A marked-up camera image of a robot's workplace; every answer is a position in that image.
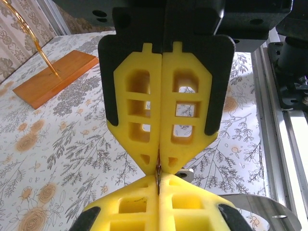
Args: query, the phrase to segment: floral tablecloth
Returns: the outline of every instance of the floral tablecloth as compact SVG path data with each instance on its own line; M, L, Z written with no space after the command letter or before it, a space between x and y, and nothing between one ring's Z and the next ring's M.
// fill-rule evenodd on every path
M111 33L56 37L43 50L52 61L74 49L97 56ZM33 110L12 90L45 67L35 55L0 85L0 231L68 230L88 203L144 176L107 129L99 65ZM193 184L268 195L259 132L251 57L236 53L219 138L186 166Z

